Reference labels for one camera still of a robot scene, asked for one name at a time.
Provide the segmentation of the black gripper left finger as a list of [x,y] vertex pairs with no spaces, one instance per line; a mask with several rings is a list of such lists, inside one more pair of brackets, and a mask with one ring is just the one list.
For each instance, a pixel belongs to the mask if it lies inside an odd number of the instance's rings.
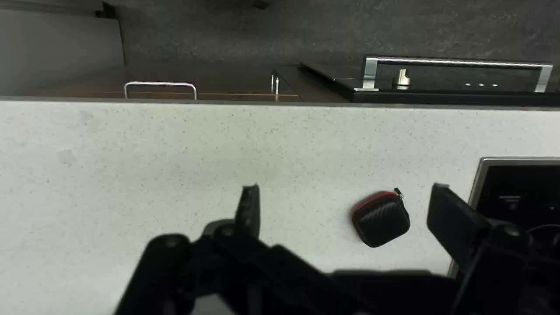
[[235,223],[251,236],[261,230],[261,192],[259,185],[245,185],[235,213]]

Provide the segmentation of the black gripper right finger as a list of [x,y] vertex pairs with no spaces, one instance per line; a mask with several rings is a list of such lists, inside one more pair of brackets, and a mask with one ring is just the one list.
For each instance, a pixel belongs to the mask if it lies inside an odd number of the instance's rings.
[[434,183],[427,227],[459,265],[469,265],[492,223],[447,183]]

